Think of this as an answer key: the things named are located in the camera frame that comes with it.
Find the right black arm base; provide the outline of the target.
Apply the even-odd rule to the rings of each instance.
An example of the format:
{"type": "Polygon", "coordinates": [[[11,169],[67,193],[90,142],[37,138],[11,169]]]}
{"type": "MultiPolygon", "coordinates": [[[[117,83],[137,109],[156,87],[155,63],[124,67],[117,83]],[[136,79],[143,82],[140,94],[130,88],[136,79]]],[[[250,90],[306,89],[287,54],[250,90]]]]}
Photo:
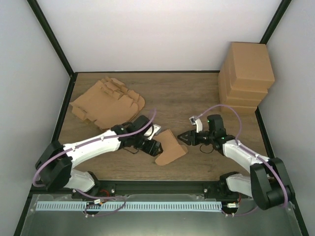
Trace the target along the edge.
{"type": "Polygon", "coordinates": [[[231,201],[236,197],[252,197],[251,180],[239,172],[223,174],[216,181],[207,181],[202,184],[206,198],[218,201],[231,201]]]}

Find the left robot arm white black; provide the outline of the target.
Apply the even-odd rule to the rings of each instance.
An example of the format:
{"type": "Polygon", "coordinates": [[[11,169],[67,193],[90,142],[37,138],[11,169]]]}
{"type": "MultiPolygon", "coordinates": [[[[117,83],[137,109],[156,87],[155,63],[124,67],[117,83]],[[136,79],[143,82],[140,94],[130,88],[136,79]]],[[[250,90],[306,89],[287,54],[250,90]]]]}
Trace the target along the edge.
{"type": "Polygon", "coordinates": [[[80,142],[62,145],[55,140],[37,161],[33,183],[48,192],[61,188],[78,189],[94,199],[100,194],[101,188],[96,183],[96,177],[92,172],[76,170],[76,166],[101,154],[128,147],[157,156],[163,149],[153,137],[160,131],[159,125],[141,115],[133,122],[115,125],[100,135],[80,142]]]}

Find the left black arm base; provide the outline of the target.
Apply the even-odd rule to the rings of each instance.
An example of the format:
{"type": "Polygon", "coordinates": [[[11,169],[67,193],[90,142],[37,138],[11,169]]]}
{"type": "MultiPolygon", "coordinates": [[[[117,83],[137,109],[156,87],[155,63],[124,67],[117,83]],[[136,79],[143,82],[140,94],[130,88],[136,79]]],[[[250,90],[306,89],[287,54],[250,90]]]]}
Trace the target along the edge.
{"type": "Polygon", "coordinates": [[[116,196],[113,193],[110,193],[103,188],[102,182],[97,179],[93,172],[88,171],[80,173],[79,180],[83,181],[83,184],[75,180],[75,188],[71,195],[73,199],[93,201],[98,199],[101,199],[102,201],[116,199],[116,196]]]}

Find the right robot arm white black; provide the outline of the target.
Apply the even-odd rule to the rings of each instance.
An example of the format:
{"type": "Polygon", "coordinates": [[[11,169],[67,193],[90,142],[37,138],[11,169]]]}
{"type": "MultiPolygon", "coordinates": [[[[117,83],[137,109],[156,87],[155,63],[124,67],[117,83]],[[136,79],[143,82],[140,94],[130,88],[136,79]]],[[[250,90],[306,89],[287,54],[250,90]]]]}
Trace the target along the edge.
{"type": "Polygon", "coordinates": [[[219,185],[219,193],[230,198],[236,192],[253,198],[256,205],[266,210],[276,206],[286,206],[295,199],[295,191],[283,161],[258,154],[228,135],[221,115],[207,117],[208,130],[203,130],[202,122],[191,117],[195,130],[178,135],[178,139],[188,146],[212,145],[213,150],[232,159],[250,175],[229,173],[219,185]]]}

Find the brown cardboard box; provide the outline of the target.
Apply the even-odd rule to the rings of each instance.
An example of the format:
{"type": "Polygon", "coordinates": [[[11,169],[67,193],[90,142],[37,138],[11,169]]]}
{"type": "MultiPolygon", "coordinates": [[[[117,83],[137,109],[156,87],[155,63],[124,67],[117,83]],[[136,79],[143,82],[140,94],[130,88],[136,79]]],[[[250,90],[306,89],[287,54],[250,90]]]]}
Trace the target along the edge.
{"type": "Polygon", "coordinates": [[[155,159],[155,163],[159,166],[167,165],[188,153],[188,148],[178,143],[170,129],[155,136],[154,140],[160,142],[163,149],[163,152],[155,159]]]}

